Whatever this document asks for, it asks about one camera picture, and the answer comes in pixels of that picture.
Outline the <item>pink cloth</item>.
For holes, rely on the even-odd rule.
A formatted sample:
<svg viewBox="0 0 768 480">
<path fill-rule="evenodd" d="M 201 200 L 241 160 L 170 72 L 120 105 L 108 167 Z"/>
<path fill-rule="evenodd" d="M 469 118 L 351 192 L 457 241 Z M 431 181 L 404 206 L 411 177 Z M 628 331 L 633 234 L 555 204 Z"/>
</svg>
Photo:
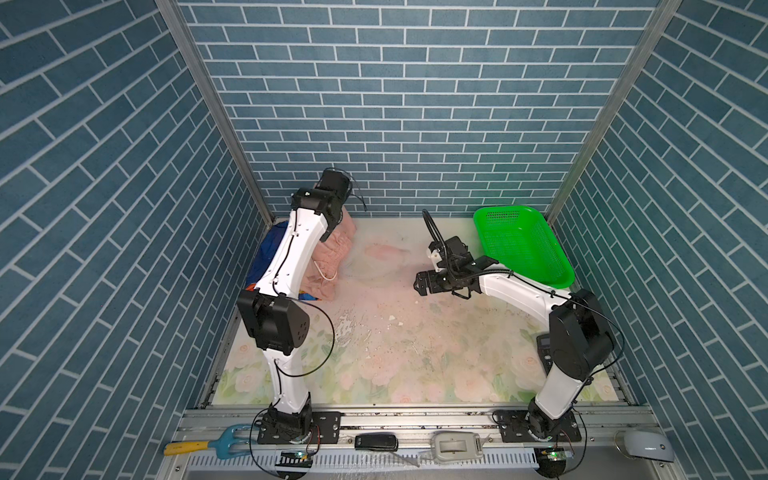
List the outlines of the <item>pink cloth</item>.
<svg viewBox="0 0 768 480">
<path fill-rule="evenodd" d="M 324 242 L 315 247 L 301 282 L 302 294 L 324 301 L 333 301 L 336 297 L 336 287 L 341 278 L 339 268 L 352 250 L 357 231 L 345 207 L 342 213 L 340 224 Z"/>
</svg>

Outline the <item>colourful striped shorts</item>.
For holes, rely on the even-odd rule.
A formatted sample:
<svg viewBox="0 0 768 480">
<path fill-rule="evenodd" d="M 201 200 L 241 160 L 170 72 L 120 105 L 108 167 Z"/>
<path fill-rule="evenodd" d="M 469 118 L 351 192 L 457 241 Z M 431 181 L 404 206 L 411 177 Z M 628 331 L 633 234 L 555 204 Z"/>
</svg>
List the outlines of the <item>colourful striped shorts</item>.
<svg viewBox="0 0 768 480">
<path fill-rule="evenodd" d="M 300 299 L 302 279 L 323 231 L 319 220 L 304 219 L 295 226 L 291 219 L 275 225 L 257 250 L 245 289 Z"/>
</svg>

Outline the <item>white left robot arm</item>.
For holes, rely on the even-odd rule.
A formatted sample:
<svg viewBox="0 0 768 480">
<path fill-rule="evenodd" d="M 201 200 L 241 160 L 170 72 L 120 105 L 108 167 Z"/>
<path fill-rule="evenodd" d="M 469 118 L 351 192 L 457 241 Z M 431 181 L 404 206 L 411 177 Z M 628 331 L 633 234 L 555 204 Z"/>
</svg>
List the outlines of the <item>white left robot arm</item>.
<svg viewBox="0 0 768 480">
<path fill-rule="evenodd" d="M 300 306 L 300 284 L 318 243 L 326 240 L 343 217 L 351 188 L 318 183 L 292 196 L 292 211 L 275 256 L 252 290 L 243 290 L 237 307 L 248 335 L 267 361 L 273 400 L 262 425 L 292 442 L 309 434 L 312 426 L 311 394 L 302 373 L 299 348 L 310 327 Z"/>
</svg>

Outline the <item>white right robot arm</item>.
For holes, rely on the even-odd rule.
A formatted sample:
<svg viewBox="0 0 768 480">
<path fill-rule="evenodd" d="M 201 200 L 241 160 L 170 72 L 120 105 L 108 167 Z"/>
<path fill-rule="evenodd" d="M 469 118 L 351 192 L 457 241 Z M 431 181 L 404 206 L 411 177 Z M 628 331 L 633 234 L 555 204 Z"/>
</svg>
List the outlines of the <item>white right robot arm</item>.
<svg viewBox="0 0 768 480">
<path fill-rule="evenodd" d="M 609 319 L 596 296 L 585 289 L 557 290 L 504 268 L 489 257 L 470 260 L 462 268 L 440 260 L 416 274 L 414 289 L 421 296 L 464 289 L 505 301 L 548 327 L 552 366 L 542 389 L 529 403 L 529 428 L 552 429 L 572 409 L 574 401 L 598 367 L 616 348 Z"/>
</svg>

